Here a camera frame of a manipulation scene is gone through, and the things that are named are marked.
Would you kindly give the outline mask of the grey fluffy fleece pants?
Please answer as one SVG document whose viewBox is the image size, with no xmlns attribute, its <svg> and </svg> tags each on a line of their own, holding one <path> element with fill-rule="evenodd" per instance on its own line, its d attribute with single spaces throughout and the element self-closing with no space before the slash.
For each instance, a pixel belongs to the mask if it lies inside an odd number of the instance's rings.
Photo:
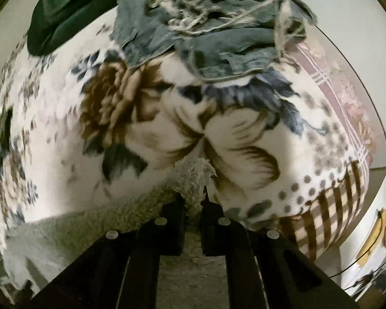
<svg viewBox="0 0 386 309">
<path fill-rule="evenodd" d="M 142 183 L 143 190 L 129 200 L 11 229 L 3 254 L 11 283 L 21 287 L 30 280 L 37 293 L 110 229 L 128 232 L 158 216 L 163 205 L 171 201 L 171 191 L 176 191 L 186 200 L 189 223 L 182 255 L 160 261 L 158 306 L 227 308 L 224 260 L 202 254 L 198 228 L 203 189 L 214 174 L 207 160 L 184 159 L 152 188 Z"/>
</svg>

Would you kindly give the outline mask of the floral plush bed blanket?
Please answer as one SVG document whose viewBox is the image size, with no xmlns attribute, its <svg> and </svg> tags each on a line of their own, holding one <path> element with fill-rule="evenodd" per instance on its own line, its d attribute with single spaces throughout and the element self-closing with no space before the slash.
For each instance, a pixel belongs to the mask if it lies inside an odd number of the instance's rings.
<svg viewBox="0 0 386 309">
<path fill-rule="evenodd" d="M 184 159 L 207 160 L 213 199 L 318 258 L 369 184 L 342 122 L 292 57 L 205 83 L 170 51 L 130 68 L 109 11 L 44 57 L 20 42 L 0 81 L 0 250 L 21 225 L 127 200 Z"/>
</svg>

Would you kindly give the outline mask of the pink plaid bed sheet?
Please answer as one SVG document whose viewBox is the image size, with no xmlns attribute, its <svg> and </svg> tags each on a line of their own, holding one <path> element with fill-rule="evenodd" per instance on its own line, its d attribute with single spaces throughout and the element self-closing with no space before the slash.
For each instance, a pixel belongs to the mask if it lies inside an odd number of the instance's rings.
<svg viewBox="0 0 386 309">
<path fill-rule="evenodd" d="M 337 47 L 321 35 L 309 35 L 288 50 L 330 102 L 359 159 L 371 167 L 376 158 L 376 126 L 363 98 L 363 83 L 354 69 Z"/>
</svg>

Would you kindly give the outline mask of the distressed blue denim jeans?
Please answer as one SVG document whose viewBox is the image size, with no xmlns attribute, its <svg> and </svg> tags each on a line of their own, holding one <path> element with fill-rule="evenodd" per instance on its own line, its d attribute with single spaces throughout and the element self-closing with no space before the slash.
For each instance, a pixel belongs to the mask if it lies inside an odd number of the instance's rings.
<svg viewBox="0 0 386 309">
<path fill-rule="evenodd" d="M 205 81 L 288 62 L 317 16 L 301 0 L 118 0 L 111 39 L 128 66 L 175 51 Z"/>
</svg>

